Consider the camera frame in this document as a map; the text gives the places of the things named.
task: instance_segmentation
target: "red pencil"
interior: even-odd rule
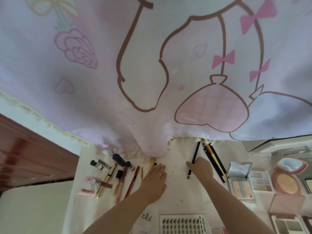
[[[131,183],[130,183],[130,186],[129,186],[129,188],[128,188],[128,190],[127,190],[127,193],[126,193],[126,195],[124,196],[124,198],[127,198],[128,195],[130,194],[131,189],[132,189],[132,187],[133,187],[133,184],[135,183],[135,179],[136,179],[136,176],[138,175],[138,171],[139,171],[139,170],[140,170],[140,166],[137,166],[137,169],[135,170],[135,176],[132,178],[132,181],[131,181]]]

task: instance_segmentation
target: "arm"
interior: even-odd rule
[[[194,164],[186,164],[207,191],[229,234],[274,234],[254,212],[213,178],[213,170],[207,160],[199,157]]]
[[[128,234],[146,207],[159,200],[167,185],[166,166],[159,164],[143,179],[140,188],[99,217],[83,234]]]

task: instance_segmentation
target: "hand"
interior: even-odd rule
[[[157,165],[157,167],[148,172],[140,185],[139,190],[147,197],[149,204],[159,200],[167,187],[167,185],[164,184],[167,178],[165,169],[165,165]]]
[[[213,168],[211,167],[210,162],[203,157],[198,157],[194,164],[186,162],[186,165],[192,170],[201,183],[208,178],[213,178]]]

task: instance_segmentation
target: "left hand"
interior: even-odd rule
[[[164,184],[167,178],[165,169],[165,165],[157,165],[157,167],[148,172],[140,185],[139,190],[147,196],[149,204],[159,200],[167,187],[167,185]]]

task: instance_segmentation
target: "black pencil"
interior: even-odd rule
[[[225,170],[225,168],[224,168],[224,166],[223,166],[221,160],[219,159],[219,157],[218,157],[216,151],[214,150],[213,146],[212,146],[211,144],[209,144],[209,145],[210,145],[210,148],[211,148],[211,150],[213,151],[214,155],[216,156],[216,159],[217,159],[218,163],[220,164],[220,166],[221,166],[223,172],[224,172],[224,173],[227,173],[227,171]]]
[[[195,153],[194,153],[194,156],[193,156],[193,160],[192,160],[192,163],[193,163],[193,164],[195,163],[195,160],[196,160],[196,156],[197,156],[197,152],[198,152],[199,145],[200,145],[200,141],[197,143],[197,146],[196,146],[196,150],[195,150]],[[191,169],[190,169],[190,170],[189,170],[189,173],[188,173],[188,176],[187,176],[187,179],[190,179],[191,173],[192,173],[192,171],[191,171]]]
[[[204,152],[205,152],[205,154],[207,155],[207,157],[209,158],[209,160],[210,160],[212,166],[213,166],[214,169],[216,170],[216,173],[218,173],[218,175],[219,175],[221,181],[222,181],[223,183],[225,183],[225,181],[224,181],[224,179],[223,179],[223,177],[222,177],[223,174],[221,173],[220,168],[218,167],[218,165],[216,164],[216,162],[213,160],[213,157],[212,157],[211,154],[208,152],[208,149],[206,148],[206,146],[205,146],[204,143],[202,144],[202,146],[204,147]]]

